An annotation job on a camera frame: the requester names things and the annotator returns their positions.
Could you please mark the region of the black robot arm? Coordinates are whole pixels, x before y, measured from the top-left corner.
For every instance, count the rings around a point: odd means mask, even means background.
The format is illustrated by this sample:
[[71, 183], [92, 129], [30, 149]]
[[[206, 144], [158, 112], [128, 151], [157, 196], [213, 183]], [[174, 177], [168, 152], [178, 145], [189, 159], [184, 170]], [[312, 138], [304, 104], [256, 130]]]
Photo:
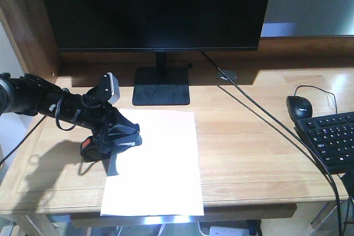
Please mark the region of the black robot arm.
[[119, 99], [117, 79], [104, 74], [98, 86], [86, 94], [69, 90], [32, 74], [12, 78], [1, 74], [1, 111], [35, 116], [38, 113], [92, 131], [93, 137], [104, 143], [139, 136], [139, 125], [127, 120], [113, 104]]

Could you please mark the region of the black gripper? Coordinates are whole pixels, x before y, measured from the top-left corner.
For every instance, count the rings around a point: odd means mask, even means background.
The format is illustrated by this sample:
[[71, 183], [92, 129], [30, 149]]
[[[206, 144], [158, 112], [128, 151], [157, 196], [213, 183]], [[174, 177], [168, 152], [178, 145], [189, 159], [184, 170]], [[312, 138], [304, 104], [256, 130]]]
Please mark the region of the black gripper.
[[109, 125], [109, 139], [137, 139], [140, 127], [125, 118], [107, 101], [98, 98], [103, 90], [90, 89], [86, 94], [72, 94], [59, 89], [47, 93], [38, 112], [58, 120], [97, 131]]

